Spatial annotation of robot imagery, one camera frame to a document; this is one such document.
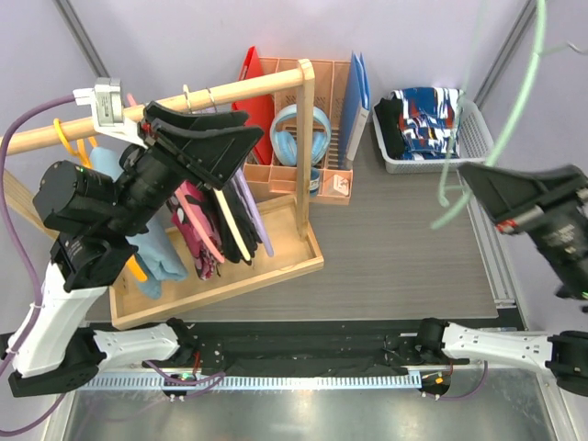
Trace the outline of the lilac plastic hanger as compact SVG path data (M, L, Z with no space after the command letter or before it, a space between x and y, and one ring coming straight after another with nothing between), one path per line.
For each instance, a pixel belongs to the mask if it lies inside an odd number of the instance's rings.
M262 220L261 213L254 200L252 190L246 182L243 166L244 163L241 163L240 166L235 170L233 177L229 180L227 184L234 184L238 195L240 196L244 205L247 207L250 219L256 227L257 233L259 234L259 237L262 241L262 243L258 245L258 248L260 245L262 245L265 248L267 254L270 257L273 257L275 254L274 247L269 238L269 234L264 224L264 221Z

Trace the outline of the blue patterned garment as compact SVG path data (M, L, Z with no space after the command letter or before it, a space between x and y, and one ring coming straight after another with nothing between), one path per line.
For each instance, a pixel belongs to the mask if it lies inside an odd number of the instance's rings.
M401 105L398 128L404 142L403 160L459 158L458 99L461 90L446 87L412 87L390 92Z

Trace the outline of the black trousers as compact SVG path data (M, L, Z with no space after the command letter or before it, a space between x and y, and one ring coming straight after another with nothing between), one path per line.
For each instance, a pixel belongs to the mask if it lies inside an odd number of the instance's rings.
M402 116L402 101L396 97L383 97L375 106L375 116L379 122L387 155L390 159L400 160L405 151L405 144L399 127Z

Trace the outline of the mint green hanger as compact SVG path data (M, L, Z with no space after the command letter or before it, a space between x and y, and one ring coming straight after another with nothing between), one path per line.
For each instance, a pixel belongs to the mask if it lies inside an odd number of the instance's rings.
M548 24L548 7L546 1L536 1L536 24L534 30L533 45L529 52L529 60L526 67L526 73L520 84L518 95L516 100L508 114L508 118L504 123L503 130L500 133L498 140L495 142L490 154L481 163L490 167L492 170L502 156L504 150L507 148L507 144L512 138L514 131L518 125L520 118L522 117L532 89L537 80L537 73L541 60L552 54L570 50L574 53L586 56L587 49L581 49L578 45L571 41L566 40L558 46L547 49L545 47L545 38L547 33ZM464 186L457 187L458 190L462 191L461 197L453 204L449 205L447 199L447 173L449 167L449 159L443 162L441 177L437 187L437 199L442 207L447 208L446 212L438 219L430 223L430 228L434 231L439 230L454 220L457 215L466 207L473 193L470 189L466 190Z

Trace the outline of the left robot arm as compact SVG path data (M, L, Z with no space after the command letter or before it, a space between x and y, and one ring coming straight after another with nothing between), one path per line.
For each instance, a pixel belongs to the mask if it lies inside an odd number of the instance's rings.
M46 171L33 199L43 225L57 238L41 301L30 311L34 324L1 337L17 398L64 394L106 368L130 363L191 363L198 345L181 320L106 333L83 326L83 319L137 253L130 237L147 232L180 185L222 189L263 136L244 111L186 114L155 102L140 120L120 117L104 132L128 144L119 177L59 161Z

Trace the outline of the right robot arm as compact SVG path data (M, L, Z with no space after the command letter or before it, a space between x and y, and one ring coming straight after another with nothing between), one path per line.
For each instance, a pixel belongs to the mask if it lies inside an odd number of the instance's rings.
M587 300L587 176L575 165L523 172L466 163L458 172L492 226L526 235L560 282L562 300ZM555 380L568 393L587 394L587 333L495 332L445 319L420 322L414 352L423 362L498 363Z

